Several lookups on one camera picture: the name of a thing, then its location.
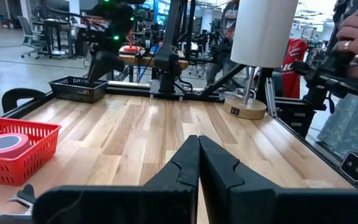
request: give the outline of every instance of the white lamp shade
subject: white lamp shade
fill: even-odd
[[[298,0],[240,0],[231,60],[281,67]]]

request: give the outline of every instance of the ring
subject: ring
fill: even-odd
[[[351,44],[351,42],[352,42],[352,41],[350,40],[350,41],[348,41],[348,42],[345,43],[345,50],[348,50],[349,44]]]

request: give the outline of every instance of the wooden lamp base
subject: wooden lamp base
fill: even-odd
[[[248,99],[244,104],[244,99],[237,96],[230,96],[224,101],[224,110],[233,116],[244,119],[262,119],[265,117],[266,105],[261,101]]]

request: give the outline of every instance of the office chair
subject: office chair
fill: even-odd
[[[200,58],[200,51],[199,50],[190,50],[190,57],[191,58]],[[189,75],[192,73],[196,73],[198,78],[204,77],[206,72],[206,63],[205,62],[189,62],[191,65],[191,69],[189,71]]]
[[[42,55],[48,55],[48,52],[44,52],[42,51],[42,49],[44,49],[47,46],[47,41],[45,40],[39,40],[40,37],[43,37],[44,35],[42,34],[36,34],[33,33],[31,30],[31,26],[28,22],[28,20],[22,16],[18,16],[17,17],[20,21],[20,24],[23,28],[23,32],[24,32],[24,40],[23,40],[23,46],[26,47],[31,47],[34,50],[31,50],[29,52],[26,52],[24,54],[21,55],[22,58],[24,58],[24,55],[27,54],[29,57],[31,57],[32,53],[36,53],[35,59],[40,58],[40,54]]]

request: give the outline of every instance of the wooden table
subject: wooden table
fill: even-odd
[[[179,57],[184,57],[182,51],[178,51]],[[150,57],[143,57],[143,58],[137,58],[135,55],[126,55],[126,54],[120,54],[119,58],[124,61],[127,65],[139,65],[140,66],[147,66]],[[179,66],[182,70],[186,69],[189,66],[189,62],[186,60],[179,60]],[[150,62],[149,67],[154,67],[154,58]]]
[[[68,184],[142,185],[191,134],[208,136],[282,187],[352,188],[269,115],[239,119],[221,103],[118,95],[93,105],[53,99],[24,119],[62,125],[55,156],[27,181],[36,195]],[[20,189],[0,185],[0,211],[24,211],[5,203]],[[199,189],[198,223],[208,223]]]

